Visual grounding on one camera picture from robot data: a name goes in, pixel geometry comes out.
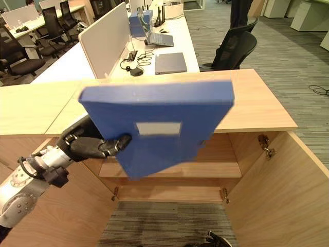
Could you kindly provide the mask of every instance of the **headphones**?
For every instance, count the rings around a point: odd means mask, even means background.
[[[129,66],[126,66],[125,68],[122,67],[122,63],[125,62],[125,61],[131,61],[131,60],[130,60],[130,58],[125,58],[125,59],[123,59],[123,60],[121,61],[121,63],[120,63],[120,67],[121,67],[122,69],[126,70],[127,72],[129,72],[129,71],[131,70],[131,68],[130,68]]]

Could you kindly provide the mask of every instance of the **robotic hand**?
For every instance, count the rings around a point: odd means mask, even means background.
[[[61,188],[68,182],[66,168],[70,164],[115,156],[131,139],[129,134],[122,134],[118,139],[103,140],[90,117],[85,116],[62,133],[55,147],[20,157],[20,165],[0,185],[0,243],[33,210],[50,185]]]

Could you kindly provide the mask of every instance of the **laptop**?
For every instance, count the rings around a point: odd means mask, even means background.
[[[155,74],[170,74],[186,72],[186,64],[182,52],[158,54],[155,56]]]
[[[138,19],[142,25],[142,29],[145,33],[148,44],[150,45],[162,45],[162,46],[174,46],[174,40],[171,35],[151,32],[149,26],[143,19],[143,14],[138,13]]]

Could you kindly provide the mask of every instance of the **black office chair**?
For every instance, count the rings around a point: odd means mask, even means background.
[[[70,34],[69,31],[73,29],[77,24],[78,21],[73,18],[70,12],[70,6],[68,4],[68,1],[60,2],[61,5],[61,11],[62,11],[62,19],[64,22],[63,28],[66,31],[66,35],[70,39],[71,42],[78,42],[78,33],[76,34]]]
[[[90,0],[90,4],[93,8],[95,21],[113,9],[110,0]]]
[[[116,6],[118,6],[119,4],[123,3],[124,0],[114,0]]]
[[[78,21],[74,19],[73,16],[71,15],[68,1],[60,2],[60,5],[62,11],[62,18],[65,24],[63,27],[66,31],[69,31],[70,29],[74,28],[77,25]]]
[[[212,63],[199,65],[200,71],[240,69],[243,60],[255,49],[257,39],[251,34],[252,29],[258,22],[231,28],[216,50],[216,56]]]
[[[58,53],[67,47],[66,42],[62,39],[65,30],[58,21],[55,6],[43,9],[42,14],[48,35],[38,38],[36,43],[42,45],[40,40],[47,38],[49,46],[40,49],[40,54],[45,57],[52,56],[53,58],[59,58]]]
[[[34,48],[40,59],[29,59],[26,48]],[[5,27],[0,25],[0,70],[13,76],[31,74],[36,76],[35,71],[45,65],[36,46],[22,46]]]

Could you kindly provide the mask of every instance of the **cable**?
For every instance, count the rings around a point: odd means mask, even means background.
[[[316,94],[329,96],[329,90],[327,90],[321,86],[310,85],[310,86],[308,86],[308,88],[311,89]]]
[[[22,170],[23,170],[26,174],[28,174],[31,178],[34,178],[34,179],[44,180],[42,177],[40,177],[40,176],[36,176],[36,175],[33,175],[32,173],[30,173],[30,172],[26,169],[26,167],[24,166],[24,164],[23,164],[24,161],[26,161],[26,159],[25,159],[24,157],[19,157],[18,162],[19,162],[19,164],[20,164]]]
[[[122,67],[122,63],[125,61],[129,61],[129,58],[125,58],[120,62],[120,68],[122,68],[123,70],[126,70],[126,71],[130,71],[131,69],[129,66],[127,66],[126,68]]]
[[[138,39],[138,38],[134,38],[134,39],[139,40],[139,41],[143,41],[143,42],[144,42],[144,40],[140,40],[140,39]]]
[[[132,46],[133,46],[133,50],[136,51],[136,50],[135,50],[135,47],[134,47],[134,44],[133,44],[133,38],[132,38],[131,36],[130,36],[130,42],[131,42],[131,44],[132,44]]]
[[[192,28],[192,29],[189,29],[189,31],[193,31],[193,30],[197,30],[197,31],[199,31],[201,28],[207,28],[207,29],[213,29],[213,30],[215,30],[217,33],[224,33],[224,34],[226,34],[224,31],[218,31],[216,28],[213,28],[213,27],[206,27],[206,26],[200,26],[200,27],[198,27],[198,28]]]
[[[139,57],[137,58],[138,66],[148,66],[151,64],[150,60],[154,55],[153,53],[154,49],[155,47],[152,50],[146,50],[144,53],[139,55]]]
[[[172,18],[166,18],[166,20],[176,20],[176,19],[182,18],[183,16],[185,16],[185,15],[181,14],[181,15],[178,15],[178,16],[175,16],[175,17],[172,17]]]

